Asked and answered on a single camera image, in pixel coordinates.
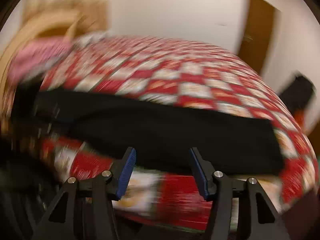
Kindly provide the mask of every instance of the brown door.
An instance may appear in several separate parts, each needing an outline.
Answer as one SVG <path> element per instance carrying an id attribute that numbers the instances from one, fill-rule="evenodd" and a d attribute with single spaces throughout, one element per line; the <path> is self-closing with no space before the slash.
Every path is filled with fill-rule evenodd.
<path id="1" fill-rule="evenodd" d="M 250 0 L 238 56 L 260 73 L 271 38 L 275 8 L 264 0 Z"/>

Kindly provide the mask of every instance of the black pants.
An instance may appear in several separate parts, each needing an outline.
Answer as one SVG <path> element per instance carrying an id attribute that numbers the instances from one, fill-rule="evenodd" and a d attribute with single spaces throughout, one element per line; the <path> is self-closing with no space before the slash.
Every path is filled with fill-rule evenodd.
<path id="1" fill-rule="evenodd" d="M 188 173 L 191 147 L 227 174 L 278 174 L 284 166 L 265 119 L 62 88 L 40 92 L 35 107 L 38 118 L 53 118 L 65 135 L 111 157 L 134 147 L 137 165 L 149 169 Z"/>

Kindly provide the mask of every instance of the mattress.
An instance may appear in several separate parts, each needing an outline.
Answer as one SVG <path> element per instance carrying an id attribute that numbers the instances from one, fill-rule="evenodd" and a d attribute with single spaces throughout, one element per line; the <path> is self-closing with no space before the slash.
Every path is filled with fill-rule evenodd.
<path id="1" fill-rule="evenodd" d="M 318 184 L 315 153 L 286 106 L 246 63 L 218 46 L 158 37 L 105 38 L 74 49 L 46 74 L 41 90 L 59 86 L 269 119 L 285 168 L 278 177 L 257 178 L 277 210 L 288 210 Z M 44 155 L 51 151 L 63 180 L 94 177 L 112 163 L 90 145 L 56 134 L 43 143 Z M 139 222 L 197 230 L 205 229 L 211 209 L 211 203 L 200 197 L 192 176 L 139 167 L 132 174 L 127 194 L 114 206 Z M 234 209 L 231 227 L 236 223 Z"/>

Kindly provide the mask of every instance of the pink pillow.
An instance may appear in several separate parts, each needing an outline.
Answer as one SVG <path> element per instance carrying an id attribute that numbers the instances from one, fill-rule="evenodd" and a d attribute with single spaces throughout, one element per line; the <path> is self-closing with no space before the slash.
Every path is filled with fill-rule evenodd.
<path id="1" fill-rule="evenodd" d="M 70 51 L 72 44 L 63 37 L 40 38 L 30 41 L 19 50 L 12 60 L 8 73 L 11 84 L 17 84 L 23 77 L 52 57 L 63 55 Z"/>

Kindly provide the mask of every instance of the silver bolt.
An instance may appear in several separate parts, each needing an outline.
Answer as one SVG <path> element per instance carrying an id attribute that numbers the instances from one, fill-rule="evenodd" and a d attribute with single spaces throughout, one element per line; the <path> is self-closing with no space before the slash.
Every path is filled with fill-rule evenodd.
<path id="1" fill-rule="evenodd" d="M 214 176 L 216 176 L 217 178 L 221 178 L 223 176 L 223 173 L 221 171 L 215 171 Z"/>
<path id="2" fill-rule="evenodd" d="M 249 178 L 249 183 L 251 184 L 257 184 L 257 180 L 255 178 Z"/>
<path id="3" fill-rule="evenodd" d="M 109 176 L 111 176 L 111 171 L 103 171 L 103 172 L 102 172 L 102 176 L 103 176 L 103 177 L 109 177 Z"/>
<path id="4" fill-rule="evenodd" d="M 76 180 L 77 180 L 77 179 L 76 179 L 75 177 L 70 177 L 70 178 L 68 179 L 68 183 L 70 183 L 70 184 L 75 183 Z"/>

